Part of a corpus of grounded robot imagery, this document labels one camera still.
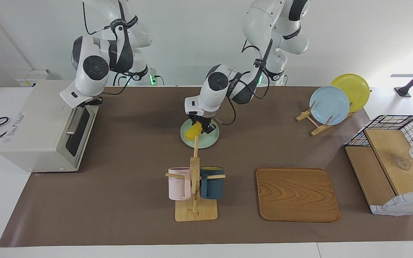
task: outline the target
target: wire basket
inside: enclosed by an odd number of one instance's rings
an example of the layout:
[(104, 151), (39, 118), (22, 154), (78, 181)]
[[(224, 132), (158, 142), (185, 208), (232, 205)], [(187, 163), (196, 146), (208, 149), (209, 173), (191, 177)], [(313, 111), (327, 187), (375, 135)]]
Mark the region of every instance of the wire basket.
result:
[(400, 130), (413, 146), (413, 116), (382, 115), (364, 126), (345, 146), (369, 146), (365, 130)]

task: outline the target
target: white cloth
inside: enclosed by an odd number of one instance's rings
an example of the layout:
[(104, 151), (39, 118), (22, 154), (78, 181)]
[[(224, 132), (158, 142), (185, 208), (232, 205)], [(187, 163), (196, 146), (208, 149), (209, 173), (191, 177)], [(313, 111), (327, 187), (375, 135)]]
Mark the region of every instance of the white cloth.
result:
[(413, 214), (413, 192), (398, 195), (385, 205), (371, 205), (371, 211), (376, 215), (405, 216)]

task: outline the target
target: mug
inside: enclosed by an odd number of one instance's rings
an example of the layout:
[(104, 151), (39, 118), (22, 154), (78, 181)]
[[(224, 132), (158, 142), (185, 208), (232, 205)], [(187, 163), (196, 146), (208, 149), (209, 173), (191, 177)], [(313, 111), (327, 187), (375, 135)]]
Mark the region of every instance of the mug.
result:
[(221, 199), (223, 197), (224, 178), (207, 179), (209, 175), (223, 175), (224, 168), (205, 166), (200, 168), (200, 196), (205, 199)]
[(190, 168), (169, 168), (171, 174), (184, 175), (184, 179), (168, 178), (168, 197), (174, 201), (184, 201), (191, 198)]

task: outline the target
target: dark blue mug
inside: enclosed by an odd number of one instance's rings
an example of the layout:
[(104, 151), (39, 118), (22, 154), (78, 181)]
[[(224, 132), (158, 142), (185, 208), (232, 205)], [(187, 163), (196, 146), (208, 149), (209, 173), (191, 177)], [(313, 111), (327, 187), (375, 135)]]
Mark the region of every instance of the dark blue mug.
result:
[(223, 197), (224, 178), (207, 179), (209, 175), (223, 175), (224, 168), (205, 166), (200, 168), (200, 196), (205, 199), (217, 200)]

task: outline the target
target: dish rack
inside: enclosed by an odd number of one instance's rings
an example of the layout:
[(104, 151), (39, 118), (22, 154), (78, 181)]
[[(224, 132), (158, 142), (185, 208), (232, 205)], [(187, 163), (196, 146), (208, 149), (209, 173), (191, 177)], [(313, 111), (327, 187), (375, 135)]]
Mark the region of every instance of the dish rack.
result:
[(345, 144), (373, 214), (413, 214), (413, 171), (394, 167), (391, 162), (393, 155), (390, 155), (408, 154), (411, 146), (413, 116), (410, 115), (378, 116)]

